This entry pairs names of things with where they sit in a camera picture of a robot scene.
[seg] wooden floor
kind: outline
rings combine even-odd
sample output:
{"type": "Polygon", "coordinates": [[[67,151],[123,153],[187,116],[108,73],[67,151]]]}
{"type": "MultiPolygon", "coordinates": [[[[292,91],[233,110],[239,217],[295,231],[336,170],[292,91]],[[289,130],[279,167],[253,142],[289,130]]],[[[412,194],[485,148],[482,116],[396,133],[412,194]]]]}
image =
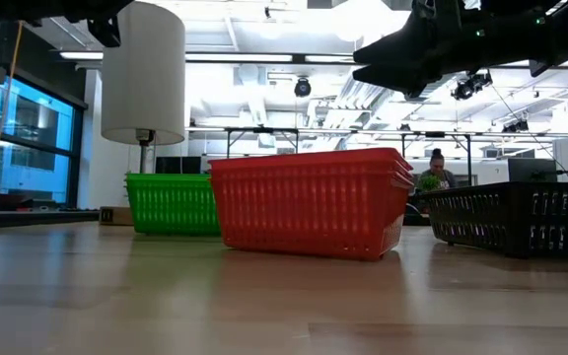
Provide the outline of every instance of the wooden floor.
{"type": "Polygon", "coordinates": [[[0,354],[568,354],[568,260],[405,228],[378,263],[0,230],[0,354]]]}

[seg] person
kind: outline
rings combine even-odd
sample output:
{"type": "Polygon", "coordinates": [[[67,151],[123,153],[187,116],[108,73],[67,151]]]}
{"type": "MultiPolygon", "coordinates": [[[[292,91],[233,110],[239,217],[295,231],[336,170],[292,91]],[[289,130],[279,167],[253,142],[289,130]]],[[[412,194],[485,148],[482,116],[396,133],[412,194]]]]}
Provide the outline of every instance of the person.
{"type": "Polygon", "coordinates": [[[429,170],[420,175],[420,179],[429,176],[436,176],[440,179],[440,188],[455,188],[458,186],[458,181],[455,179],[453,173],[444,169],[444,156],[442,155],[442,150],[436,148],[433,150],[433,155],[431,155],[431,161],[429,162],[429,170]]]}

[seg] white ceiling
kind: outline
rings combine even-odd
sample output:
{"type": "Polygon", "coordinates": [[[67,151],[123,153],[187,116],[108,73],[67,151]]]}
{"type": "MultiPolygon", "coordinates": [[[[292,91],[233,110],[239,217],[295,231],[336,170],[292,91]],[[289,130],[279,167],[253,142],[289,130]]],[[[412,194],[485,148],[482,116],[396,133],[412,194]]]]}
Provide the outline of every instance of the white ceiling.
{"type": "MultiPolygon", "coordinates": [[[[365,43],[398,30],[408,16],[406,11],[390,10],[382,0],[348,0],[329,10],[308,9],[307,0],[145,2],[166,7],[183,20],[188,51],[351,53],[365,43]],[[264,16],[265,6],[271,9],[271,19],[264,16]]],[[[60,50],[102,49],[83,24],[71,25],[62,19],[53,19],[33,31],[60,50]]],[[[262,99],[267,115],[279,117],[278,121],[269,121],[272,126],[295,124],[295,113],[313,115],[314,106],[330,103],[333,107],[339,103],[343,106],[356,102],[356,96],[364,95],[376,98],[373,105],[363,108],[371,112],[370,122],[384,129],[396,129],[403,120],[424,127],[419,129],[435,126],[435,129],[450,130],[458,127],[458,123],[461,129],[473,128],[471,123],[490,127],[491,122],[504,122],[510,116],[510,110],[492,88],[468,101],[456,102],[450,96],[456,83],[453,80],[438,83],[442,86],[424,103],[406,104],[401,95],[366,84],[345,87],[347,83],[354,85],[350,79],[353,68],[348,66],[267,65],[264,66],[266,73],[291,74],[293,80],[266,81],[258,90],[251,91],[234,80],[237,67],[232,64],[187,65],[187,100],[197,124],[245,124],[242,113],[255,110],[255,105],[249,106],[249,101],[256,96],[262,99]],[[297,76],[309,77],[313,86],[310,97],[294,96],[297,76]]],[[[562,103],[560,99],[568,98],[568,70],[549,70],[532,78],[528,70],[496,69],[492,70],[492,77],[510,109],[518,114],[527,110],[531,113],[530,120],[548,121],[551,107],[562,103]]],[[[347,127],[363,112],[334,109],[327,115],[327,125],[323,127],[347,127]]]]}

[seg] black plastic basket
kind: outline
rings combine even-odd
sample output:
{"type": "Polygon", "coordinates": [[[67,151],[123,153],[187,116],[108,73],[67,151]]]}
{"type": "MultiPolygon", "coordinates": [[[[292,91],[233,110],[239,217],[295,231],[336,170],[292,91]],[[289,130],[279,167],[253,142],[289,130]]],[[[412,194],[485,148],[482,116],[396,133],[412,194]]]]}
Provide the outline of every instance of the black plastic basket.
{"type": "Polygon", "coordinates": [[[427,192],[437,239],[513,257],[568,256],[568,182],[503,182],[427,192]]]}

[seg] plastic basket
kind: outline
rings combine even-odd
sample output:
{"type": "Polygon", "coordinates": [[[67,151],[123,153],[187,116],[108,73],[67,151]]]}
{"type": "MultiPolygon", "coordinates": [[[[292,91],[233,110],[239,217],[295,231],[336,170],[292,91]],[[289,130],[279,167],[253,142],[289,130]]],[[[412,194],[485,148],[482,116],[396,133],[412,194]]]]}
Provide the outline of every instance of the plastic basket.
{"type": "Polygon", "coordinates": [[[219,236],[214,194],[207,175],[129,174],[128,200],[135,231],[219,236]]]}
{"type": "Polygon", "coordinates": [[[508,256],[568,255],[568,182],[504,182],[427,192],[435,237],[508,256]]]}
{"type": "Polygon", "coordinates": [[[211,164],[228,247],[377,260],[399,241],[412,183],[394,149],[211,164]]]}

